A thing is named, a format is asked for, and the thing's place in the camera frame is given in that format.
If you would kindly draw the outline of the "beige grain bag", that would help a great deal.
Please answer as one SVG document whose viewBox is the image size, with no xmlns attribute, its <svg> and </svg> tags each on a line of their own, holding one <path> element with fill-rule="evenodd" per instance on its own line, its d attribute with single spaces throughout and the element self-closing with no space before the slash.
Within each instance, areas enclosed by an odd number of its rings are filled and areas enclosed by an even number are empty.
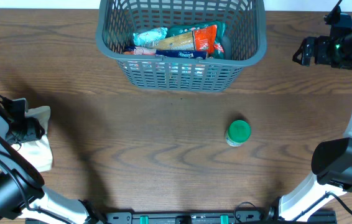
<svg viewBox="0 0 352 224">
<path fill-rule="evenodd" d="M 29 109 L 25 116 L 36 118 L 44 128 L 45 134 L 36 141 L 23 142 L 21 145 L 13 144 L 12 147 L 39 172 L 47 172 L 52 169 L 53 154 L 47 137 L 51 109 L 49 106 L 41 106 Z"/>
</svg>

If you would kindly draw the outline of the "green Nescafe coffee bag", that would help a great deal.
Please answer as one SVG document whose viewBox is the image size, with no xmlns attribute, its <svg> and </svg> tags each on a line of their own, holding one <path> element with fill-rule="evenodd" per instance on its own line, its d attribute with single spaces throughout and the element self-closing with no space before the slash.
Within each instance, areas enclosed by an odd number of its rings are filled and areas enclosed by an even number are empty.
<svg viewBox="0 0 352 224">
<path fill-rule="evenodd" d="M 222 38 L 225 34 L 226 24 L 220 21 L 210 21 L 210 22 L 202 22 L 193 25 L 178 25 L 173 26 L 168 29 L 167 37 L 173 37 L 176 35 L 180 35 L 186 32 L 190 32 L 196 29 L 203 29 L 209 26 L 216 26 L 216 37 L 214 42 L 214 52 L 210 54 L 211 57 L 217 59 L 225 58 L 225 51 L 221 44 Z"/>
</svg>

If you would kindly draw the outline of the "green lid jar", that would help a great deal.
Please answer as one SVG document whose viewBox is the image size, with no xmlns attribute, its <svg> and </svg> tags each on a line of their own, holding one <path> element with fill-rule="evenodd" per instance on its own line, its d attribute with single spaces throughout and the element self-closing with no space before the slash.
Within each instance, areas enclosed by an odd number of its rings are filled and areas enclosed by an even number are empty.
<svg viewBox="0 0 352 224">
<path fill-rule="evenodd" d="M 225 139 L 228 145 L 238 147 L 243 145 L 251 136 L 251 127 L 244 120 L 235 120 L 227 128 Z"/>
</svg>

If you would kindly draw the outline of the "orange spaghetti packet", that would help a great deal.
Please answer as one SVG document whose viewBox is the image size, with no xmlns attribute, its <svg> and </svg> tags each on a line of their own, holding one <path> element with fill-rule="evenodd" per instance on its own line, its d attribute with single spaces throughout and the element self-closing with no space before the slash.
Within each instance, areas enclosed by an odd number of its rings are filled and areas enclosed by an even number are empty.
<svg viewBox="0 0 352 224">
<path fill-rule="evenodd" d="M 212 54 L 217 33 L 217 25 L 196 29 L 173 37 L 143 45 L 143 47 L 158 50 L 195 50 Z"/>
</svg>

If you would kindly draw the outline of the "colourful tissue pack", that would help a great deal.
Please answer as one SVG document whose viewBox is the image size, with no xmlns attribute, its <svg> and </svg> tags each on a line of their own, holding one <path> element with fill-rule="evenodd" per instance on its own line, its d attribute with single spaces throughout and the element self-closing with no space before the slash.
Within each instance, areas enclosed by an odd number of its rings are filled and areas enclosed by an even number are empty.
<svg viewBox="0 0 352 224">
<path fill-rule="evenodd" d="M 158 50 L 145 47 L 127 46 L 124 48 L 125 55 L 155 55 L 174 58 L 201 58 L 206 59 L 207 52 L 195 50 Z"/>
</svg>

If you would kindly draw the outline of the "light teal small pouch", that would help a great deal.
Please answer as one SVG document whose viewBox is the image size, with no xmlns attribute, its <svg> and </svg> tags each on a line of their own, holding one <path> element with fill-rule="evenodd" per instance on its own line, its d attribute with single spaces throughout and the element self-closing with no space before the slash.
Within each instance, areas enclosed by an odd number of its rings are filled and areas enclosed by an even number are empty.
<svg viewBox="0 0 352 224">
<path fill-rule="evenodd" d="M 166 38 L 167 31 L 167 27 L 157 27 L 145 32 L 133 33 L 133 43 L 136 46 L 142 47 L 156 40 L 162 40 Z"/>
</svg>

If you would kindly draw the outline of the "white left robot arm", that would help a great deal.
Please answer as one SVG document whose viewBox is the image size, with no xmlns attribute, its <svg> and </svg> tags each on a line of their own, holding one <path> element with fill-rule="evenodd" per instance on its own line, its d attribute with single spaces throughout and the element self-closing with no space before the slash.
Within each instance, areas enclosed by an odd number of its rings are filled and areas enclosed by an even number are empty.
<svg viewBox="0 0 352 224">
<path fill-rule="evenodd" d="M 50 107 L 0 95 L 0 220 L 26 223 L 106 223 L 86 200 L 66 198 L 45 186 L 53 155 L 47 138 Z"/>
</svg>

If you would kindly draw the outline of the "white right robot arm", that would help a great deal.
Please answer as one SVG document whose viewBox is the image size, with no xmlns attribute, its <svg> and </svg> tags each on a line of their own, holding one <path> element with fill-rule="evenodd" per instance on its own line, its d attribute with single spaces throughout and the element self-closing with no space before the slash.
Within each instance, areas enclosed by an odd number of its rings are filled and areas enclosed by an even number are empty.
<svg viewBox="0 0 352 224">
<path fill-rule="evenodd" d="M 337 4 L 325 15 L 330 35 L 307 37 L 293 61 L 301 65 L 329 65 L 352 70 L 352 17 Z M 315 149 L 309 175 L 269 208 L 262 223 L 334 223 L 333 212 L 321 212 L 329 201 L 352 193 L 352 114 L 343 138 L 321 142 Z"/>
</svg>

